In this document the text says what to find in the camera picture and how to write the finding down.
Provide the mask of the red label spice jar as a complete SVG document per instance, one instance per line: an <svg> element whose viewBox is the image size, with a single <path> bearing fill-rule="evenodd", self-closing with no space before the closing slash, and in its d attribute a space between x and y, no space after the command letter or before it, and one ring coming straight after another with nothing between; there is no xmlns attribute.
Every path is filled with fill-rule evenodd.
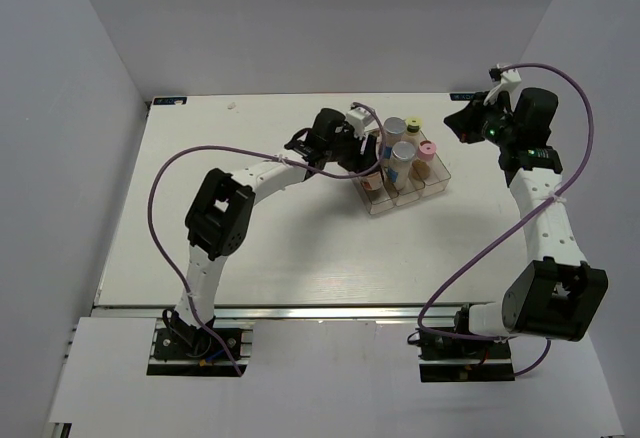
<svg viewBox="0 0 640 438"><path fill-rule="evenodd" d="M360 179L361 185L365 191L374 192L383 188L384 186L384 174L381 169L363 176Z"/></svg>

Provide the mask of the silver lid pearl jar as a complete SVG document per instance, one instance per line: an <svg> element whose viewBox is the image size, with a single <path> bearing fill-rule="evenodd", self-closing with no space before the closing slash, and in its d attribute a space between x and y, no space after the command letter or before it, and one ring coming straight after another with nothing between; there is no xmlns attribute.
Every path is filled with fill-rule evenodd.
<svg viewBox="0 0 640 438"><path fill-rule="evenodd" d="M406 123L399 117L389 117L383 123L383 138L385 146L382 150L382 166L386 167L391 156L393 146L402 140L406 131Z"/></svg>
<svg viewBox="0 0 640 438"><path fill-rule="evenodd" d="M416 149L412 143L399 141L393 146L387 164L387 177L396 190L406 186L415 156Z"/></svg>

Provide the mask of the yellow cap spice bottle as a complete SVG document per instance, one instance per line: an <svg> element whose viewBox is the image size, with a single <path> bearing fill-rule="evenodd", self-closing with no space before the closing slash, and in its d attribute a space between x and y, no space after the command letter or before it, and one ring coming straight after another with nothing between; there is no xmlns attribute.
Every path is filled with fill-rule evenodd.
<svg viewBox="0 0 640 438"><path fill-rule="evenodd" d="M422 120L417 117L409 117L405 120L405 125L403 140L412 143L415 148L418 148L423 138L421 134Z"/></svg>

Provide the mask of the pink cap spice bottle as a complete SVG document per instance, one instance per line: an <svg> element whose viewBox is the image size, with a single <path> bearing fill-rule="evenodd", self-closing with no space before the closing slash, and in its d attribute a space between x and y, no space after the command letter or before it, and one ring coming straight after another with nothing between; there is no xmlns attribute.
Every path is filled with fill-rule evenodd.
<svg viewBox="0 0 640 438"><path fill-rule="evenodd" d="M429 141L422 141L416 150L416 157L412 163L412 177L425 181L431 174L431 162L437 153L436 145Z"/></svg>

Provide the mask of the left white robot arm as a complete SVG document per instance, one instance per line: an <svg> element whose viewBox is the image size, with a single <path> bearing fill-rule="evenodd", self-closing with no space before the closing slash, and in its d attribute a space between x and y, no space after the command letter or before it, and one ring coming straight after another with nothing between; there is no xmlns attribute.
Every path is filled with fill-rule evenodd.
<svg viewBox="0 0 640 438"><path fill-rule="evenodd" d="M380 120L364 105L354 103L345 114L323 108L313 125L295 133L278 153L240 171L216 168L207 173L185 219L187 288L175 307L186 323L176 342L188 356L202 356L210 348L211 332L201 325L213 323L222 270L244 242L255 205L289 186L326 176L328 163L343 168L344 179L358 179L375 189L383 185L381 134L366 131L372 123Z"/></svg>

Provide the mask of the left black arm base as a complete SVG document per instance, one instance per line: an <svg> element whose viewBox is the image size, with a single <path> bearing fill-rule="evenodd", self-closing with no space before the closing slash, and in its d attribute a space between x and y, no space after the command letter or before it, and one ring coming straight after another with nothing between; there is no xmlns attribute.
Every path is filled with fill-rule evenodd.
<svg viewBox="0 0 640 438"><path fill-rule="evenodd" d="M223 325L213 331L224 342L164 309L152 338L146 374L163 377L239 378L251 356L253 330Z"/></svg>

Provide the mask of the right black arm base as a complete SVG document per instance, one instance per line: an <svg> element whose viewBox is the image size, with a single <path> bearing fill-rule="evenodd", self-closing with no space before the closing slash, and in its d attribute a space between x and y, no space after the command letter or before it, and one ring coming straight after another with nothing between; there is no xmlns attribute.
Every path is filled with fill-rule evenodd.
<svg viewBox="0 0 640 438"><path fill-rule="evenodd" d="M470 334L473 329L504 331L497 303L465 304L453 325L437 331ZM511 349L506 341L470 340L427 333L417 328L407 344L418 349L422 383L488 383L515 380Z"/></svg>

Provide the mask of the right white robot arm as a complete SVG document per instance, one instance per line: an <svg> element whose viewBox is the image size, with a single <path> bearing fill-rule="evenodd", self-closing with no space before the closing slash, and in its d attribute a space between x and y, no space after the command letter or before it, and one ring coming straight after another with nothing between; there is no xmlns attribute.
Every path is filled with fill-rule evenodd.
<svg viewBox="0 0 640 438"><path fill-rule="evenodd" d="M547 140L558 107L557 96L524 89L512 104L507 92L494 101L472 95L445 124L465 144L489 141L500 151L498 164L519 213L528 264L498 302L472 304L465 321L451 332L453 348L472 357L488 337L533 335L581 340L608 288L606 273L591 267L571 229L559 191L562 164Z"/></svg>

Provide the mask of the right blue corner sticker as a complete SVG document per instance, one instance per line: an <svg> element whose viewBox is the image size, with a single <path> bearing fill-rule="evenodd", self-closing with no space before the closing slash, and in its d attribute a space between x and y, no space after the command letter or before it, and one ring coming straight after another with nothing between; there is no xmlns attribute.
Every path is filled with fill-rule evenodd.
<svg viewBox="0 0 640 438"><path fill-rule="evenodd" d="M473 93L453 92L449 94L452 101L471 101L473 99Z"/></svg>

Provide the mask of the blue corner sticker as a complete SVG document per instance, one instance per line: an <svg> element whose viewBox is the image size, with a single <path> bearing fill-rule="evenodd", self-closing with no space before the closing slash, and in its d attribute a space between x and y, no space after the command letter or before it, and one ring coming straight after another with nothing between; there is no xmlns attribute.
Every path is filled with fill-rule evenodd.
<svg viewBox="0 0 640 438"><path fill-rule="evenodd" d="M473 99L473 93L453 92L449 94L452 101L471 101Z"/></svg>
<svg viewBox="0 0 640 438"><path fill-rule="evenodd" d="M173 97L155 97L152 101L153 106L180 106L187 102L186 96Z"/></svg>

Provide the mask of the left blue corner sticker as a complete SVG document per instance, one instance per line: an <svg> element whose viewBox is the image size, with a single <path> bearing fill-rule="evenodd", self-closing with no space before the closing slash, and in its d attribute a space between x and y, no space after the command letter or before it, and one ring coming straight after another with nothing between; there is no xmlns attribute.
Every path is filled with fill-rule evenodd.
<svg viewBox="0 0 640 438"><path fill-rule="evenodd" d="M152 101L153 106L180 106L187 102L186 96L173 97L155 97Z"/></svg>

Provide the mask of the aluminium front frame rail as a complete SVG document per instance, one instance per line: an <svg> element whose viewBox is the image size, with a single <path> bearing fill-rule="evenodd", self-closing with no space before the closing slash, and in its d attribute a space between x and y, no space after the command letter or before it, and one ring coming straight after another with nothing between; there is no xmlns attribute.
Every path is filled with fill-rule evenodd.
<svg viewBox="0 0 640 438"><path fill-rule="evenodd" d="M91 318L154 318L161 319L168 305L151 306L95 306ZM260 320L311 320L416 322L420 305L322 305L322 306L226 306L215 310L215 325L255 323Z"/></svg>

